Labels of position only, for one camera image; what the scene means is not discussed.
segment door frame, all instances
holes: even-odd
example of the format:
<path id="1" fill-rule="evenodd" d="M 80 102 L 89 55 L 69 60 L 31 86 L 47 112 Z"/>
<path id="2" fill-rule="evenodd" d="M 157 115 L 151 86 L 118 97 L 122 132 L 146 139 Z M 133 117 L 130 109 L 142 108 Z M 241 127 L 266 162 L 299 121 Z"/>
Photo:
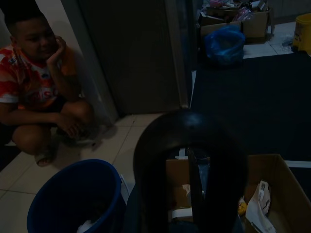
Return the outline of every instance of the door frame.
<path id="1" fill-rule="evenodd" d="M 112 125 L 119 118 L 119 114 L 116 110 L 114 100 L 94 49 L 93 42 L 89 36 L 78 1 L 61 0 L 61 2 L 85 59 L 89 77 L 93 80 L 97 88 L 95 91 L 98 92 L 98 100 L 96 101 L 100 102 L 100 104 L 96 104 L 96 107 L 100 107 L 104 112 L 104 119 L 99 119 L 99 121 L 100 123 Z"/>
<path id="2" fill-rule="evenodd" d="M 175 77 L 179 95 L 179 105 L 181 108 L 190 107 L 190 99 L 187 90 L 185 64 L 183 60 L 181 32 L 178 21 L 176 2 L 174 0 L 164 0 L 166 16 L 169 26 L 172 54 L 175 67 Z"/>

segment boy's knee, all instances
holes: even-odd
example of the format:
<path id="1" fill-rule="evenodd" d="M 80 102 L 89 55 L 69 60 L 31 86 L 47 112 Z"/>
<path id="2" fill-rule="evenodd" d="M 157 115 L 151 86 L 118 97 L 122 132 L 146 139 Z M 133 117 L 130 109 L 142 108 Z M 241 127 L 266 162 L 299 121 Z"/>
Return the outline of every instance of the boy's knee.
<path id="1" fill-rule="evenodd" d="M 50 129 L 41 126 L 20 126 L 13 134 L 17 147 L 32 155 L 40 154 L 50 140 Z"/>
<path id="2" fill-rule="evenodd" d="M 88 102 L 81 100 L 75 106 L 75 115 L 85 124 L 94 120 L 94 109 Z"/>

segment yellow bucket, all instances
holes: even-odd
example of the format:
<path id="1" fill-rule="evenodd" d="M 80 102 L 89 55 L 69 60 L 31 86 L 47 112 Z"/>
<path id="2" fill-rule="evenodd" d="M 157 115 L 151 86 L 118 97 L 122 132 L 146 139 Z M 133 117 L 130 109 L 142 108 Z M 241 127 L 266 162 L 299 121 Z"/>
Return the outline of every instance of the yellow bucket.
<path id="1" fill-rule="evenodd" d="M 311 53 L 311 13 L 296 18 L 293 46 Z"/>

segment boy's hair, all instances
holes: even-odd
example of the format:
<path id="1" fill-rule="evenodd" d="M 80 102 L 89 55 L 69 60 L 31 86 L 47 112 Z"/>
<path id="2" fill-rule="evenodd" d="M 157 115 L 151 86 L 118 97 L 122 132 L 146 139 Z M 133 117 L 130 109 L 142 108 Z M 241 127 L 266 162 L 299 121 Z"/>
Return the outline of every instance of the boy's hair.
<path id="1" fill-rule="evenodd" d="M 4 14 L 4 23 L 11 34 L 17 22 L 37 17 L 44 17 L 35 0 L 0 0 L 0 8 Z"/>

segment pile of boxes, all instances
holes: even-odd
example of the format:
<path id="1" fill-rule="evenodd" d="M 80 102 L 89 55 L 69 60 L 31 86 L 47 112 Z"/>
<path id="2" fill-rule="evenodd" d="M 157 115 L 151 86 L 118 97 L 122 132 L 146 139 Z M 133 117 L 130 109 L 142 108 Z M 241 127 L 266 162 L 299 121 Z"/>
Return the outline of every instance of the pile of boxes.
<path id="1" fill-rule="evenodd" d="M 244 33 L 247 43 L 264 42 L 267 40 L 268 26 L 271 34 L 274 32 L 273 8 L 267 0 L 257 0 L 251 3 L 251 15 L 244 21 L 235 21 L 242 3 L 224 5 L 222 7 L 206 6 L 200 12 L 198 23 L 200 25 L 201 40 L 211 32 L 227 25 L 236 25 Z"/>

